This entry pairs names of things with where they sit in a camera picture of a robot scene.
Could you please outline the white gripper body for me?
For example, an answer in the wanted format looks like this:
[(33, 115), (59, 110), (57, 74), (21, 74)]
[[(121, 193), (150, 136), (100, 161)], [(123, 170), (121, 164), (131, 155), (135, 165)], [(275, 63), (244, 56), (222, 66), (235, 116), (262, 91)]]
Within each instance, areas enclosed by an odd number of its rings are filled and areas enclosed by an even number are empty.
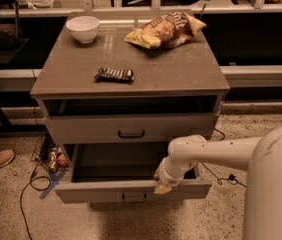
[(185, 173), (193, 169), (197, 164), (197, 161), (178, 164), (172, 158), (166, 157), (161, 161), (157, 169), (159, 180), (164, 185), (176, 187), (183, 180)]

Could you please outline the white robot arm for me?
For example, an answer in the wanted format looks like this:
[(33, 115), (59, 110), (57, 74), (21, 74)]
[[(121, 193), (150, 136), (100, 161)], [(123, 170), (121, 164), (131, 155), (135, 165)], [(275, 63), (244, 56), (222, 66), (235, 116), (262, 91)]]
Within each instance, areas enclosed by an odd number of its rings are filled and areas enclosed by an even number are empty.
[(282, 240), (282, 127), (263, 137), (208, 141), (191, 135), (173, 139), (156, 170), (154, 192), (170, 192), (199, 162), (247, 172), (243, 240)]

